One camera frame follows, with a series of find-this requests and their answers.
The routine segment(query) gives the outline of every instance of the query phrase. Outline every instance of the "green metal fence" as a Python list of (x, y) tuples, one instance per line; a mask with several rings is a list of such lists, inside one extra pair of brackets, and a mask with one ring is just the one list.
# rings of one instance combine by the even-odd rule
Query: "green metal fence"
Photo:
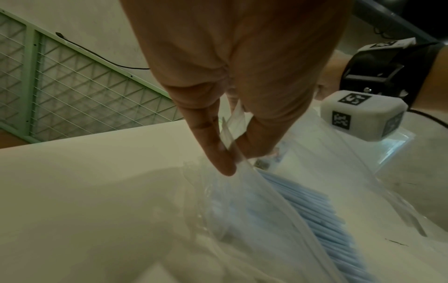
[(164, 90), (1, 10), (0, 128), (41, 142), (181, 119)]

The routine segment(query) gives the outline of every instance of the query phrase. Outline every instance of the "human hand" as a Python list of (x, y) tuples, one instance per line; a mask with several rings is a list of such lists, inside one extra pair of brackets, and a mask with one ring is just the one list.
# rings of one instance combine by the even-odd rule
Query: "human hand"
[(236, 166), (219, 139), (219, 98), (253, 113), (236, 144), (264, 156), (311, 102), (350, 0), (121, 0), (155, 78), (213, 165)]
[(322, 70), (317, 81), (317, 92), (315, 99), (323, 100), (333, 92), (339, 90), (339, 84), (345, 67), (352, 56), (335, 50)]

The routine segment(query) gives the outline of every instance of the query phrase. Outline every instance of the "white tracking device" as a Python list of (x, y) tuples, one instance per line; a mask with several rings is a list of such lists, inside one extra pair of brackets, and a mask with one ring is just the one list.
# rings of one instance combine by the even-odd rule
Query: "white tracking device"
[(365, 141), (380, 141), (398, 129), (407, 104), (398, 97), (340, 90), (321, 104), (321, 117), (335, 129)]

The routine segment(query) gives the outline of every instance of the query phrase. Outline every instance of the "wire mesh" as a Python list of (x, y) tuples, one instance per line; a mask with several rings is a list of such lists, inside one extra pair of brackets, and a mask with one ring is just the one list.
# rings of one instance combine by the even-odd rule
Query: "wire mesh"
[(0, 14), (0, 122), (18, 128), (26, 26)]
[(163, 95), (40, 35), (31, 136), (40, 141), (183, 119)]

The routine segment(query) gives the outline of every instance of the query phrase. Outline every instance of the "bundle of blue sticks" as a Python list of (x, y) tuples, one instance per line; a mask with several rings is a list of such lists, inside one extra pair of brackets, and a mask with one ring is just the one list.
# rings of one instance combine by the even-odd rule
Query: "bundle of blue sticks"
[(259, 172), (305, 220), (349, 283), (377, 282), (366, 270), (353, 238), (345, 230), (345, 221), (336, 216), (326, 195), (262, 170)]

